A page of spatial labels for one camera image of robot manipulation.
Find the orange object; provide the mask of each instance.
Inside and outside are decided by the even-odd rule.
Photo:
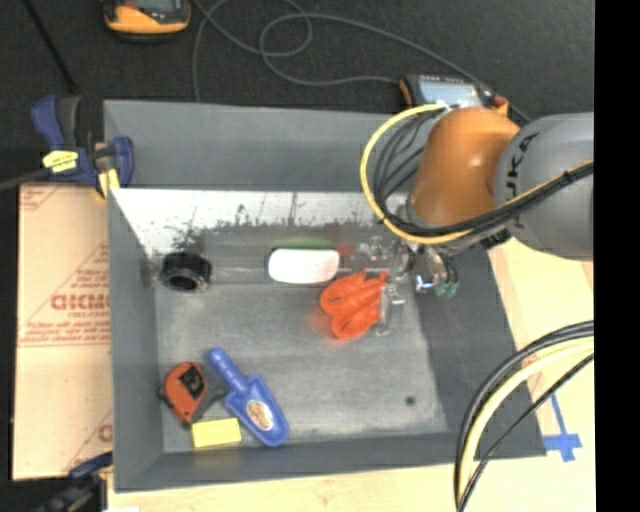
[[[493,210],[496,164],[518,131],[487,108],[445,115],[429,134],[409,195],[415,213],[428,224],[446,226]]]
[[[380,294],[388,272],[366,279],[365,272],[342,277],[320,295],[320,306],[333,320],[331,327],[339,339],[354,339],[380,320]]]
[[[169,372],[164,382],[163,398],[181,423],[189,425],[207,395],[207,381],[198,363],[185,362]]]

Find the blue tape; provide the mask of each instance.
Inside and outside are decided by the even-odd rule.
[[[576,448],[582,448],[582,442],[578,434],[569,434],[560,412],[560,405],[556,395],[551,395],[551,405],[556,415],[558,425],[560,426],[560,433],[548,436],[542,436],[542,442],[547,451],[558,450],[562,457],[562,462],[571,462],[576,460],[573,450]]]

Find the tape measure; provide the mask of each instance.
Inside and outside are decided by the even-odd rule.
[[[198,421],[213,402],[227,393],[224,386],[212,384],[209,380],[200,364],[191,361],[180,363],[165,377],[159,395],[178,421],[188,426]]]

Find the clamp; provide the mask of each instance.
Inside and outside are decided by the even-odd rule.
[[[104,197],[109,188],[127,186],[133,175],[133,142],[129,137],[115,137],[110,144],[95,150],[78,146],[75,136],[76,112],[81,98],[58,98],[48,95],[31,109],[36,130],[49,145],[43,158],[47,179],[55,182],[80,182],[91,185]],[[96,162],[111,159],[103,168]]]

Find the blue clamp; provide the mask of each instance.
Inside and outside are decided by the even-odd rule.
[[[129,137],[115,137],[106,148],[95,152],[92,148],[78,146],[75,124],[80,99],[78,96],[58,98],[56,95],[48,95],[31,109],[31,119],[35,128],[45,138],[51,152],[67,150],[77,154],[75,161],[62,171],[48,168],[47,179],[57,182],[85,183],[104,193],[100,184],[100,175],[103,170],[95,166],[95,160],[111,157],[114,160],[112,167],[116,170],[120,186],[127,186],[131,181],[134,168],[133,142]]]
[[[96,494],[103,480],[97,472],[113,464],[112,452],[89,459],[69,471],[71,484],[29,512],[77,512]]]

